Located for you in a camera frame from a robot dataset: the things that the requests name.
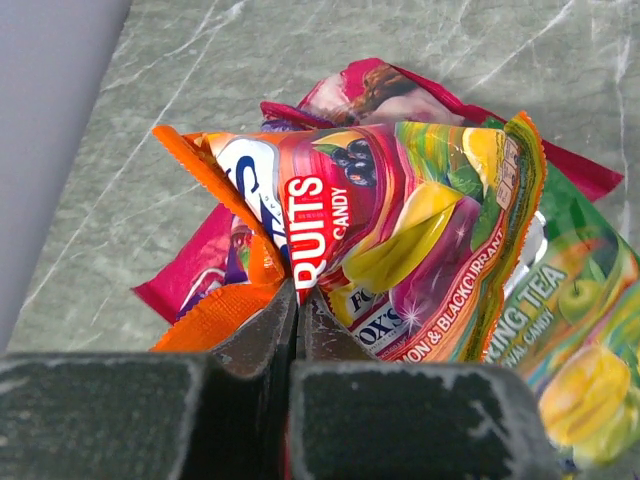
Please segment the orange Fox's candy bag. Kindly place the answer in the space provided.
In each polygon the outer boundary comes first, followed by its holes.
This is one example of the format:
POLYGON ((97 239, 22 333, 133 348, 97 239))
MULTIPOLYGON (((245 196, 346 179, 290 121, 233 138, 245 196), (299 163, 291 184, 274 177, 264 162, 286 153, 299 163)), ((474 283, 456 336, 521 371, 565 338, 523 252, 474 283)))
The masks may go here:
POLYGON ((253 233, 247 281, 210 294, 157 351, 219 345, 291 281, 381 360, 483 357, 547 173, 527 114, 500 129, 154 133, 253 233))

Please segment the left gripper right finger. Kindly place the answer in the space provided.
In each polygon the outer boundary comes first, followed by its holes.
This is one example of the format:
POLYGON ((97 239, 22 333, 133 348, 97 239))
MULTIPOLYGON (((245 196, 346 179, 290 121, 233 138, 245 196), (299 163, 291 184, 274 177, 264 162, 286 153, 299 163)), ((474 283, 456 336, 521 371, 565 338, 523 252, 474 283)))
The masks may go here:
POLYGON ((289 459, 297 479, 557 479, 537 404, 512 371, 372 358, 319 293, 299 311, 289 459))

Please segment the yellow green candy wrapper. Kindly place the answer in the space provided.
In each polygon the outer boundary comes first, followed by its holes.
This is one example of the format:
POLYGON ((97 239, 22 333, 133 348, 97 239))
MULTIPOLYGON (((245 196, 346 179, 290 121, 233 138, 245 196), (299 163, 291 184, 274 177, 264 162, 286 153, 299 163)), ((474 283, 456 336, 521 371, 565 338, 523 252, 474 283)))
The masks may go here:
POLYGON ((486 362, 532 389, 569 478, 639 441, 639 257, 549 166, 486 362))

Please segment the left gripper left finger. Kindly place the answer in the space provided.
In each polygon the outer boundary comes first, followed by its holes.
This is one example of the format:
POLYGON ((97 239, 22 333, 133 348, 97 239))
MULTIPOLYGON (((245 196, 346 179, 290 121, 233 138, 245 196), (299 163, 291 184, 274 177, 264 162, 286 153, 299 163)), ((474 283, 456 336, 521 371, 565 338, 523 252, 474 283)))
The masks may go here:
POLYGON ((278 479, 297 306, 270 304, 207 353, 1 360, 5 479, 278 479))

